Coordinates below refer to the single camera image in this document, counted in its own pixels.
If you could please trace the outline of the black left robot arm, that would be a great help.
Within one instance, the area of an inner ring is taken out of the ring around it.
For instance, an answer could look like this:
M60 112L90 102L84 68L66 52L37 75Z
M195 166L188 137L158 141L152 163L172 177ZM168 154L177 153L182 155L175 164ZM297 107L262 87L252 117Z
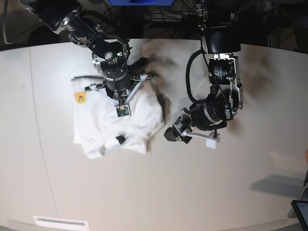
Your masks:
M215 6L210 0L196 1L196 13L200 18L200 49L190 56L185 73L192 104L183 108L181 116L165 131L168 141L189 143L194 137L219 141L218 130L225 128L243 108L239 58L235 55L241 50L235 32L237 14ZM210 90L205 99L198 100L193 96L190 73L193 61L200 55L208 70Z

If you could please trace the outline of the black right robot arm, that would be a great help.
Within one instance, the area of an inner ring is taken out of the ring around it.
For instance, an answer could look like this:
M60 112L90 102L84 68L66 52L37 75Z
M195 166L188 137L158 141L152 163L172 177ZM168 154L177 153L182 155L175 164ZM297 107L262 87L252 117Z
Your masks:
M23 0L21 3L52 32L67 31L72 43L89 48L98 76L114 92L113 98L124 96L132 78L127 71L130 47L126 38L107 34L99 24L87 19L93 14L83 10L77 0Z

